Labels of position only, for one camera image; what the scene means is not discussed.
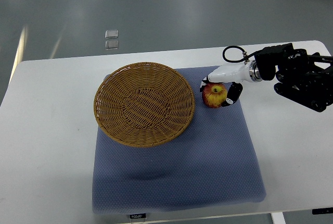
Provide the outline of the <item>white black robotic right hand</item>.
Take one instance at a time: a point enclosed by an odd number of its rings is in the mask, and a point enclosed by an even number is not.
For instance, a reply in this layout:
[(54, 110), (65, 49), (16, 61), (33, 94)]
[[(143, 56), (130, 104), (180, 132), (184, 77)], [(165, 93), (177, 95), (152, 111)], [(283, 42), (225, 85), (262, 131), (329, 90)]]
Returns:
[(209, 73), (200, 84), (200, 93), (208, 83), (223, 83), (227, 89), (227, 99), (221, 107), (235, 104), (243, 90), (242, 82), (258, 82), (252, 64), (224, 64)]

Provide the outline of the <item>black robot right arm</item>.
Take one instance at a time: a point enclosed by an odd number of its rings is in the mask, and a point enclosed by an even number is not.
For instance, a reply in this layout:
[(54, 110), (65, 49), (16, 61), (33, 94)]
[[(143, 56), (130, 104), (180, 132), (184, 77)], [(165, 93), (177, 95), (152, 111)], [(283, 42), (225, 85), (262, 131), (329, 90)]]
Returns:
[(332, 105), (332, 57), (318, 52), (309, 55), (291, 43), (269, 46), (248, 55), (240, 46), (228, 46), (222, 52), (228, 63), (248, 64), (250, 81), (271, 81), (275, 92), (316, 112)]

